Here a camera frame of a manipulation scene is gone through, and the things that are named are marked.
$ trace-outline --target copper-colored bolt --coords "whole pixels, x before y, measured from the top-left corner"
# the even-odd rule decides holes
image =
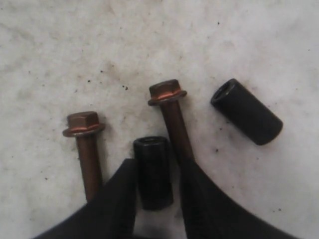
[[[84,190],[90,201],[102,186],[102,173],[97,148],[96,134],[105,128],[94,111],[69,115],[69,128],[63,131],[65,137],[76,137]]]
[[[193,160],[193,150],[178,103],[178,99],[186,96],[187,92],[180,88],[178,80],[169,80],[151,86],[150,93],[149,105],[160,107],[177,161]]]

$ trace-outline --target cylindrical spacer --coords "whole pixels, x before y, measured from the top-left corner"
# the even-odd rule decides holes
[[[257,145],[269,143],[283,128],[283,122],[236,79],[220,87],[210,102]]]
[[[168,140],[161,136],[138,138],[133,143],[138,161],[138,185],[144,210],[156,211],[173,203],[169,175]]]

